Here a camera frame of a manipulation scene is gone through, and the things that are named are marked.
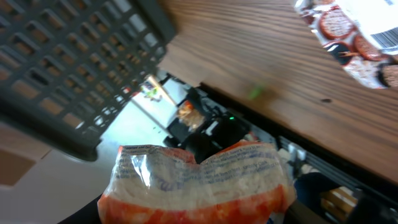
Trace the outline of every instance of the wood grain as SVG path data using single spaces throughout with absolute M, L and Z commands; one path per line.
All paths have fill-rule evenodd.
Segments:
M 367 89 L 350 78 L 290 1 L 159 2 L 178 30 L 163 69 L 191 85 L 206 83 L 398 183 L 398 91 Z M 256 88 L 264 90 L 250 100 Z

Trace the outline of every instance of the red and white package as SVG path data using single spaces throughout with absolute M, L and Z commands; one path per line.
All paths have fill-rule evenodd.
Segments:
M 398 0 L 292 0 L 322 46 L 360 84 L 395 87 Z
M 98 201 L 108 223 L 266 223 L 295 190 L 271 144 L 241 141 L 196 164 L 161 146 L 120 146 Z

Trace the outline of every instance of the orange package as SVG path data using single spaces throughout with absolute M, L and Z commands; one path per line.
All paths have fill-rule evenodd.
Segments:
M 107 223 L 266 223 L 295 200 L 271 144 L 239 142 L 196 164 L 161 146 L 120 146 L 98 201 Z

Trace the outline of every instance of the white label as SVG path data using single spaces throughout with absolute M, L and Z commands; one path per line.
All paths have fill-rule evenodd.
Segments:
M 369 43 L 385 54 L 398 54 L 398 0 L 336 1 Z

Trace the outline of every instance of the barcode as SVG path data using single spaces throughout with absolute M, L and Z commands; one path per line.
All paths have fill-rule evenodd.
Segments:
M 394 5 L 394 3 L 393 3 L 391 0 L 385 0 L 385 2 L 386 2 L 389 6 Z
M 383 48 L 395 47 L 398 45 L 398 27 L 379 34 L 372 34 L 371 37 Z

